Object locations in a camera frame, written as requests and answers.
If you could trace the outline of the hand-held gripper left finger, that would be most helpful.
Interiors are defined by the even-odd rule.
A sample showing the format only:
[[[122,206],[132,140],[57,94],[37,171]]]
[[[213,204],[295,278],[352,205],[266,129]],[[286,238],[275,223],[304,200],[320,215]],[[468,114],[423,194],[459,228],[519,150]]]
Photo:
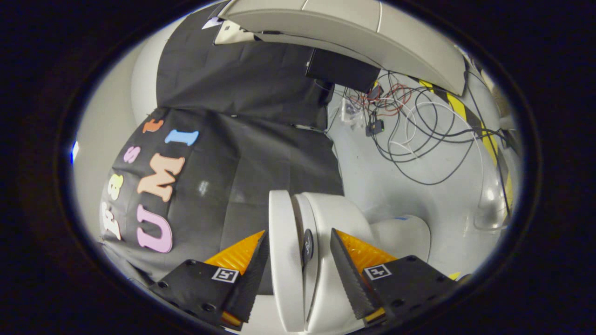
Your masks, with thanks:
[[[269,254],[262,230],[205,261],[183,261],[149,290],[201,322],[239,331],[251,317]]]

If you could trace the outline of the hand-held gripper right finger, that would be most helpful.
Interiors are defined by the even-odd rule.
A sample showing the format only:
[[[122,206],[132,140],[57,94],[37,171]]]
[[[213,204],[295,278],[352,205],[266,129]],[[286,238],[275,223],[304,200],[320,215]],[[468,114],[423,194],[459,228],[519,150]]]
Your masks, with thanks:
[[[357,320],[365,326],[405,324],[443,303],[459,287],[417,256],[394,257],[338,229],[331,253]]]

